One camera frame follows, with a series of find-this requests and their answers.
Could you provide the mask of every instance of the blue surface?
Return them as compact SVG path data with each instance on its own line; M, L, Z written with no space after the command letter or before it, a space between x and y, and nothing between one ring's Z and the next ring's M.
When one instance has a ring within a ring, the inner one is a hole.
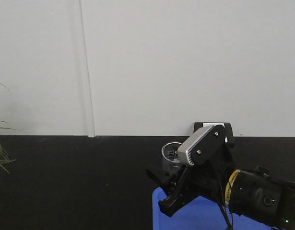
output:
M158 201L166 198L161 188L153 192L153 230L225 230L227 225L218 205L199 196L172 217L164 215ZM270 227L234 214L234 230L271 230Z

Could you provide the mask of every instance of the yellow tape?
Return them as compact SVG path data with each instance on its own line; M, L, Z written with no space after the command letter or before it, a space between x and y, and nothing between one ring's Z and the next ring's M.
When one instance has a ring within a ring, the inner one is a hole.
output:
M237 178L239 172L240 172L239 169L235 170L235 171L230 175L229 180L228 180L228 182L227 182L226 189L225 189L225 204L226 204L227 207L228 207L228 205L229 205L230 197L231 197L231 194L232 194L232 187L233 187L233 184L234 184L235 179Z

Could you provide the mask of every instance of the black cable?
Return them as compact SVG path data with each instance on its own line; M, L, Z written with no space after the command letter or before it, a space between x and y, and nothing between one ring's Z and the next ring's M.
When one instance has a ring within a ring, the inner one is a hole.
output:
M220 209L220 211L221 211L221 213L222 213L222 215L223 215L223 217L224 217L224 219L225 219L225 221L226 221L226 223L227 223L227 226L228 226L227 229L229 229L229 230L233 230L233 226L232 226L232 224L230 223L230 220L229 220L228 214L227 214L226 210L224 211L224 208L223 208L223 206L221 205L221 203L220 203L220 201L219 201L219 199L218 199L218 197L217 197L217 195L216 195L216 191L215 191L214 187L213 187L212 184L211 184L210 175L209 175L208 172L207 172L207 175L208 175L209 185L210 185L210 187L211 187L211 189L212 189L212 193L213 193L213 195L214 195L215 201L216 201L216 203L217 203L217 205L218 205L218 207L219 207L219 209Z

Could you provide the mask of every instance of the white wall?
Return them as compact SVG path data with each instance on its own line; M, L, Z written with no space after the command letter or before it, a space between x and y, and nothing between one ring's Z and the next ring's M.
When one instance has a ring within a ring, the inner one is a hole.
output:
M97 135L295 136L295 0L83 0Z
M295 136L295 0L82 7L88 68L79 0L0 0L1 133Z
M78 0L0 0L0 120L15 135L87 135Z

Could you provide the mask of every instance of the yellow label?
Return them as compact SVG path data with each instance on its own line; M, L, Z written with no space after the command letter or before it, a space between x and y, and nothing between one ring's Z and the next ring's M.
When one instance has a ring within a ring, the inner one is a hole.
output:
M240 172L239 169L235 170L230 175L229 180L227 182L226 189L225 189L225 204L226 204L227 207L229 205L230 197L231 197L231 194L232 194L233 184L234 184L235 179L237 178L239 172Z

